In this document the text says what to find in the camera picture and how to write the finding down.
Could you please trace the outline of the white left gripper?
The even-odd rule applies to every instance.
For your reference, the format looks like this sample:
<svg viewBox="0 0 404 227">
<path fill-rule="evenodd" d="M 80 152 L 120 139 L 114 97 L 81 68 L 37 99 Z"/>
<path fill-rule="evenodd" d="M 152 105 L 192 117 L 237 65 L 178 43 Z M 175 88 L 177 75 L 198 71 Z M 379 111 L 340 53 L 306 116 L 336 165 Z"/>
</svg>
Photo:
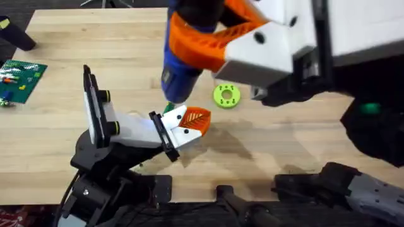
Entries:
<svg viewBox="0 0 404 227">
<path fill-rule="evenodd" d="M 71 166 L 89 171 L 101 160 L 100 155 L 90 153 L 90 149 L 117 148 L 118 153 L 154 157 L 151 150 L 164 152 L 170 161 L 179 157 L 181 147 L 203 137 L 211 122 L 211 112 L 201 107 L 182 105 L 163 115 L 149 113 L 149 118 L 135 117 L 113 110 L 103 113 L 101 118 L 88 114 L 88 129 L 76 143 L 76 154 Z"/>
</svg>

